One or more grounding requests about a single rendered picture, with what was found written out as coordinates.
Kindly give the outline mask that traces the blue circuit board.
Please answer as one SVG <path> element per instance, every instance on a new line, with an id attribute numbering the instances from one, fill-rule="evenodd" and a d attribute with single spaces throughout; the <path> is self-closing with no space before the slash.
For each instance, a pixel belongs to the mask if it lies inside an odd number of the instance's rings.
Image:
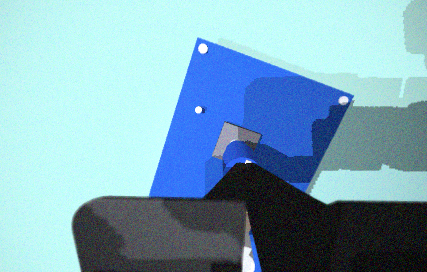
<path id="1" fill-rule="evenodd" d="M 197 37 L 149 196 L 202 198 L 236 163 L 306 192 L 353 97 Z"/>

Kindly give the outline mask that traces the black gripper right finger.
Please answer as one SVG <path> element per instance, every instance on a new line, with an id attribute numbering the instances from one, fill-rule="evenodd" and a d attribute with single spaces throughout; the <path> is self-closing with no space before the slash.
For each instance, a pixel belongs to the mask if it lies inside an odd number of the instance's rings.
<path id="1" fill-rule="evenodd" d="M 362 251 L 427 251 L 427 202 L 325 204 L 255 163 L 246 167 L 262 272 L 350 272 Z"/>

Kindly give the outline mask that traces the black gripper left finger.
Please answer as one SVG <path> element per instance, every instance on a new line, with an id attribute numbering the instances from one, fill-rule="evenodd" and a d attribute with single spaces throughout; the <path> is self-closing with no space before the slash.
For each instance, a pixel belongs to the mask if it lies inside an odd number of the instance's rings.
<path id="1" fill-rule="evenodd" d="M 71 220 L 81 272 L 243 272 L 248 177 L 236 163 L 202 198 L 85 202 Z"/>

